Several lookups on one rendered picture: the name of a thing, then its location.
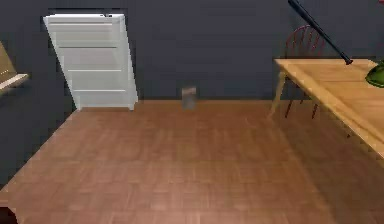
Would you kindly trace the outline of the green round object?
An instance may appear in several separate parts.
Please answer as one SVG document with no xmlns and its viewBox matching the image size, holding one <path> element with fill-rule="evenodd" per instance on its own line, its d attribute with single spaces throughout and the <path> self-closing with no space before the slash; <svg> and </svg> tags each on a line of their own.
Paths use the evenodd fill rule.
<svg viewBox="0 0 384 224">
<path fill-rule="evenodd" d="M 384 60 L 373 67 L 365 77 L 365 80 L 378 88 L 384 88 Z"/>
</svg>

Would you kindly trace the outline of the red wooden chair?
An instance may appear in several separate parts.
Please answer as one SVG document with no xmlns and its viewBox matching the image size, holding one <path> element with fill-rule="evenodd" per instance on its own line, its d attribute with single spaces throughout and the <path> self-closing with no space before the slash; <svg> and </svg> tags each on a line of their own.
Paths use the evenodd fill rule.
<svg viewBox="0 0 384 224">
<path fill-rule="evenodd" d="M 286 39 L 284 58 L 318 58 L 322 55 L 325 40 L 310 25 L 296 28 Z"/>
</svg>

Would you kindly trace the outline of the black baseball bat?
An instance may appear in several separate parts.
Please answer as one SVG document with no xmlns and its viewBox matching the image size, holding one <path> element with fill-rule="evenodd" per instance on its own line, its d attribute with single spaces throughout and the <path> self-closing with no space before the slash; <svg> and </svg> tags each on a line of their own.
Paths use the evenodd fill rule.
<svg viewBox="0 0 384 224">
<path fill-rule="evenodd" d="M 309 14 L 309 12 L 300 4 L 298 0 L 287 0 L 291 8 L 312 28 L 314 28 L 318 34 L 339 54 L 339 56 L 345 61 L 347 65 L 353 63 L 353 60 L 348 57 L 341 49 L 339 49 L 331 38 L 324 32 L 315 19 Z"/>
</svg>

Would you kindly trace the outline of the white chest of drawers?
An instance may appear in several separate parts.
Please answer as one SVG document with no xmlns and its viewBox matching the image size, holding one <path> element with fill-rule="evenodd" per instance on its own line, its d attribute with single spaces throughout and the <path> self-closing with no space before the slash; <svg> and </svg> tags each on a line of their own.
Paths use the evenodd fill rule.
<svg viewBox="0 0 384 224">
<path fill-rule="evenodd" d="M 78 110 L 138 102 L 123 14 L 53 14 L 43 18 Z"/>
</svg>

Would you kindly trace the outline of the light wooden table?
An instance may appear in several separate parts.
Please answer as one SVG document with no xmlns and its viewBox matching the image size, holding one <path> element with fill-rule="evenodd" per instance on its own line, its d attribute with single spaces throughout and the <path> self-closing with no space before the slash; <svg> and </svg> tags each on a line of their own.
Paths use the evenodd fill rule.
<svg viewBox="0 0 384 224">
<path fill-rule="evenodd" d="M 278 59 L 276 63 L 279 78 L 271 112 L 290 79 L 355 134 L 374 159 L 384 162 L 384 88 L 365 80 L 375 62 L 355 59 L 348 65 L 342 59 Z"/>
</svg>

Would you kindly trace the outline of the small grey box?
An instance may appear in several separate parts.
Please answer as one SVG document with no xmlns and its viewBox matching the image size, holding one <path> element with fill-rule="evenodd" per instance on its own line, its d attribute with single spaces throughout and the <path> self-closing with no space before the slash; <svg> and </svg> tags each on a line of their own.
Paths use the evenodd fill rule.
<svg viewBox="0 0 384 224">
<path fill-rule="evenodd" d="M 196 88 L 187 87 L 182 89 L 182 106 L 184 109 L 193 109 L 196 103 Z"/>
</svg>

